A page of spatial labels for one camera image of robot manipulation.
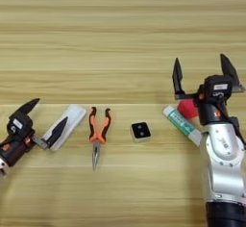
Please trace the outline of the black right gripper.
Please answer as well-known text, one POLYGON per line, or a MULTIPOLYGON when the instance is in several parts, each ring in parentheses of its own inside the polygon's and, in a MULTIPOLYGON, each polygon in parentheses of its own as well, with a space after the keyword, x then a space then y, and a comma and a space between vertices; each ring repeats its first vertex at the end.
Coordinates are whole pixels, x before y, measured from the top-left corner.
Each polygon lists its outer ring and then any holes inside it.
POLYGON ((226 105, 229 96, 226 94, 245 91, 245 87, 241 85, 230 59, 221 54, 220 61, 224 78, 228 80, 228 83, 224 84, 220 91, 213 92, 212 94, 209 94, 204 86, 200 86, 194 93, 186 93, 182 88, 183 73, 180 61, 176 58, 174 62, 172 81, 175 99, 195 99, 195 105, 198 108, 198 115, 202 126, 228 122, 229 116, 226 105))

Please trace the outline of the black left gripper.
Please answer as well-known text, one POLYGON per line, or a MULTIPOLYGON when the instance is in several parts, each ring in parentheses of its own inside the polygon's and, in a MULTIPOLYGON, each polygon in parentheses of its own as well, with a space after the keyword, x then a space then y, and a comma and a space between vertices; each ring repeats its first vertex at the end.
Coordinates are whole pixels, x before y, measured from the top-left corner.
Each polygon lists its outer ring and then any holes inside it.
MULTIPOLYGON (((38 102, 39 98, 32 99, 31 101, 20 106, 11 115, 11 117, 18 115, 27 116, 38 102)), ((7 138, 0 143, 0 157, 7 163, 9 167, 12 167, 25 153, 28 153, 35 146, 35 144, 43 150, 51 148, 61 137, 67 120, 68 117, 66 116, 57 125, 49 129, 41 138, 34 136, 34 130, 31 130, 23 138, 17 134, 8 133, 7 138)))

